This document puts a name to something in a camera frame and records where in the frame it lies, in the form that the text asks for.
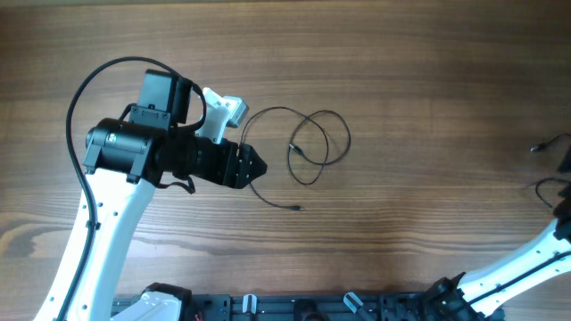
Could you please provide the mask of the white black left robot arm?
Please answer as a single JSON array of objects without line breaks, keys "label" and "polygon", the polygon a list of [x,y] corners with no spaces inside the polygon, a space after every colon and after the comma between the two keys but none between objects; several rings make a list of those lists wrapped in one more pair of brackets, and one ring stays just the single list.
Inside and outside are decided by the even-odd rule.
[{"label": "white black left robot arm", "polygon": [[244,143],[224,138],[249,108],[187,78],[147,70],[130,115],[103,119],[86,138],[87,193],[38,320],[107,320],[137,224],[172,174],[194,192],[193,177],[242,189],[266,163]]}]

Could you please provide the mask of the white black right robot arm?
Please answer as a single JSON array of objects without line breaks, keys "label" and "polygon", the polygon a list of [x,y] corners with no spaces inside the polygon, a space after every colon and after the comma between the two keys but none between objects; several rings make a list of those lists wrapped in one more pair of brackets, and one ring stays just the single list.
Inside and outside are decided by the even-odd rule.
[{"label": "white black right robot arm", "polygon": [[570,188],[530,242],[487,267],[443,278],[422,298],[425,320],[486,320],[506,301],[570,271]]}]

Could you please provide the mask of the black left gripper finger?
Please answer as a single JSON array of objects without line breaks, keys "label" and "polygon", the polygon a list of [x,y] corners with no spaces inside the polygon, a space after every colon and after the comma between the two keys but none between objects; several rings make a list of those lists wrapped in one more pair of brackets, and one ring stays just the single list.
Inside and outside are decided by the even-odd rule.
[{"label": "black left gripper finger", "polygon": [[247,172],[266,172],[267,164],[249,144],[240,145],[240,161]]},{"label": "black left gripper finger", "polygon": [[240,187],[245,188],[248,186],[253,180],[256,178],[262,177],[267,172],[266,169],[264,170],[250,170],[246,172],[245,170],[240,173]]}]

